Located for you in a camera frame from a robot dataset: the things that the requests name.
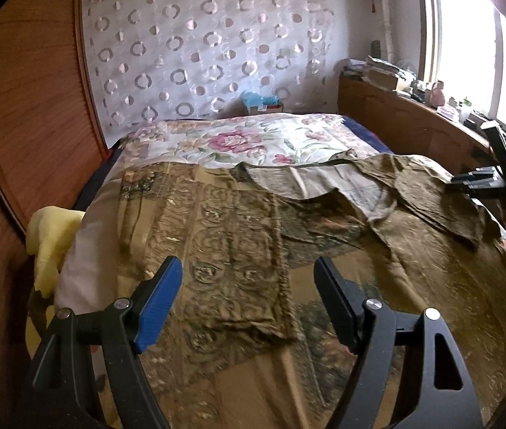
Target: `window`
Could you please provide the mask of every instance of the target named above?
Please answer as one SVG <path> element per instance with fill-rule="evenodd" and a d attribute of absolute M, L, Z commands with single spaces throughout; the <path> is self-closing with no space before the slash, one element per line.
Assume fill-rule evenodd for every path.
<path fill-rule="evenodd" d="M 506 126 L 506 18 L 490 0 L 433 0 L 432 78 Z"/>

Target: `wallpaper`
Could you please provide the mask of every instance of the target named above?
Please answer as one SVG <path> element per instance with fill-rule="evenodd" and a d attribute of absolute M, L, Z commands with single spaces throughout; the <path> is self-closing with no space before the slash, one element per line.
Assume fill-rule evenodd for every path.
<path fill-rule="evenodd" d="M 86 60 L 106 141 L 157 118 L 239 115 L 245 90 L 277 95 L 286 111 L 322 111 L 331 97 L 329 2 L 83 0 Z"/>

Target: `black device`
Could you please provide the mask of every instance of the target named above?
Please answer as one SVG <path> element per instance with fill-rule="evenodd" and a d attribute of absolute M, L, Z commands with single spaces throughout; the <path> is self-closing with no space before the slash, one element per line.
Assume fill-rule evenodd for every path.
<path fill-rule="evenodd" d="M 393 312 L 318 258 L 314 280 L 340 342 L 358 356 L 327 429 L 371 429 L 395 345 L 407 348 L 390 428 L 480 429 L 476 394 L 452 334 L 432 308 Z M 124 429 L 168 429 L 137 357 L 154 343 L 181 285 L 181 262 L 168 257 L 131 298 L 104 311 L 62 308 L 50 323 L 23 384 L 15 428 L 101 429 L 90 345 L 101 345 Z"/>
<path fill-rule="evenodd" d="M 447 190 L 474 198 L 506 199 L 506 138 L 497 121 L 485 122 L 481 130 L 490 142 L 500 169 L 497 166 L 483 167 L 454 176 L 447 184 Z"/>

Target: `bed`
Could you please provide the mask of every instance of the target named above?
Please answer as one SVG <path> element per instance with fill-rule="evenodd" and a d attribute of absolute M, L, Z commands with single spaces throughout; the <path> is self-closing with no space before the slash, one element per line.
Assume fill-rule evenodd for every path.
<path fill-rule="evenodd" d="M 450 175 L 434 161 L 394 156 L 330 114 L 160 121 L 122 147 L 66 256 L 55 307 L 103 309 L 164 256 L 182 259 L 182 290 L 142 355 L 174 427 L 324 427 L 354 356 L 312 285 L 320 255 L 392 308 L 443 312 L 484 421 L 506 398 L 506 232 L 478 202 L 445 196 Z M 390 419 L 401 360 L 395 352 L 378 424 Z"/>

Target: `metal screw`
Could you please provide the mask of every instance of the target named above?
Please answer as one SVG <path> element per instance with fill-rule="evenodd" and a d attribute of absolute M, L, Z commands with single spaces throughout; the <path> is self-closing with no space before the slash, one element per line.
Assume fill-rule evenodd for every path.
<path fill-rule="evenodd" d="M 383 304 L 380 302 L 380 300 L 368 299 L 366 301 L 366 306 L 368 306 L 370 309 L 381 309 L 383 307 Z"/>
<path fill-rule="evenodd" d="M 440 319 L 440 312 L 435 308 L 427 308 L 424 314 L 428 319 L 431 319 L 432 321 L 437 321 Z"/>
<path fill-rule="evenodd" d="M 114 308 L 116 309 L 126 309 L 128 306 L 130 306 L 130 301 L 125 298 L 117 299 L 114 302 Z"/>
<path fill-rule="evenodd" d="M 70 308 L 61 308 L 56 313 L 56 317 L 58 319 L 66 319 L 67 317 L 70 316 L 71 312 L 72 312 L 72 310 Z"/>

